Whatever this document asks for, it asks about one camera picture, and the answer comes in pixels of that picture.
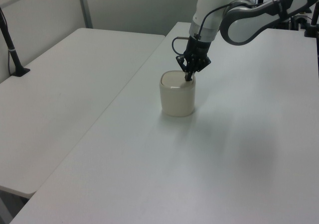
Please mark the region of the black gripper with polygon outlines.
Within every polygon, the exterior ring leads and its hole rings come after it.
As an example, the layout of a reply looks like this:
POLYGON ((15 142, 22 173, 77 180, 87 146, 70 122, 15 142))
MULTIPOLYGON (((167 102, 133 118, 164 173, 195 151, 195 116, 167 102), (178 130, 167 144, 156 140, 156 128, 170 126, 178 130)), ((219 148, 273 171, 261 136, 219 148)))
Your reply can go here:
POLYGON ((185 73, 185 80, 192 81, 192 75, 206 68, 211 60, 207 57, 211 42, 202 42, 192 36, 188 38, 186 50, 183 55, 176 56, 180 68, 185 73), (199 57, 193 62, 193 56, 199 57))

